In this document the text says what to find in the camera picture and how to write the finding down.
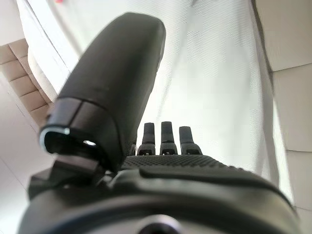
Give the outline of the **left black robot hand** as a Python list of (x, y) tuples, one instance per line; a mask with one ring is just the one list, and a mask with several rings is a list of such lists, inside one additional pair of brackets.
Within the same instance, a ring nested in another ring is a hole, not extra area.
[(137, 129), (166, 30), (126, 13), (94, 39), (39, 133), (53, 166), (31, 177), (21, 234), (299, 234), (299, 218), (267, 180), (203, 155), (191, 128)]

